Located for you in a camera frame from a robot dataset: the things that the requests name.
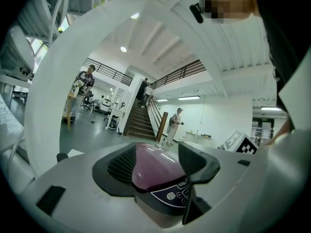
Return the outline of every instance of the button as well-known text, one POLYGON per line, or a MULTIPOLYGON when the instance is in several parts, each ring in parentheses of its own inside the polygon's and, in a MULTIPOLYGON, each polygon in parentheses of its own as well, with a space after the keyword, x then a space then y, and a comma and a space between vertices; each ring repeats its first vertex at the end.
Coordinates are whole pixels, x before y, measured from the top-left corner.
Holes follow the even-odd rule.
POLYGON ((170 192, 166 195, 166 197, 168 200, 173 200, 173 199, 175 199, 176 195, 174 192, 170 192))

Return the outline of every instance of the stair railing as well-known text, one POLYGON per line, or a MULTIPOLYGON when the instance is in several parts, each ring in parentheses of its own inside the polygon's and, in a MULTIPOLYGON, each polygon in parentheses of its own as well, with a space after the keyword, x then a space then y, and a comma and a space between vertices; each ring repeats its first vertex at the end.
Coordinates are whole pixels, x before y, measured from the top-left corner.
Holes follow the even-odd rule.
POLYGON ((156 138, 157 142, 160 142, 162 134, 163 134, 163 130, 164 130, 164 127, 165 127, 165 124, 166 124, 167 116, 169 114, 167 112, 163 112, 163 116, 161 116, 161 114, 159 112, 159 109, 158 109, 158 107, 155 104, 155 101, 153 99, 153 96, 150 96, 147 109, 148 109, 148 111, 150 111, 152 113, 153 118, 154 118, 154 120, 156 122, 157 128, 154 129, 154 130, 157 131, 157 134, 156 134, 155 138, 156 138))

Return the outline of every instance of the staircase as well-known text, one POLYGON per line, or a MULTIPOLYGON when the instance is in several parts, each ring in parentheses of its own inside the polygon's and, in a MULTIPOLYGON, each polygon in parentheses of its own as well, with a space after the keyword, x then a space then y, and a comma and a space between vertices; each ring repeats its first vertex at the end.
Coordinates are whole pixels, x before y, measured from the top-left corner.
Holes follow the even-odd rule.
POLYGON ((152 140, 156 139, 147 109, 140 107, 135 109, 128 135, 152 140))

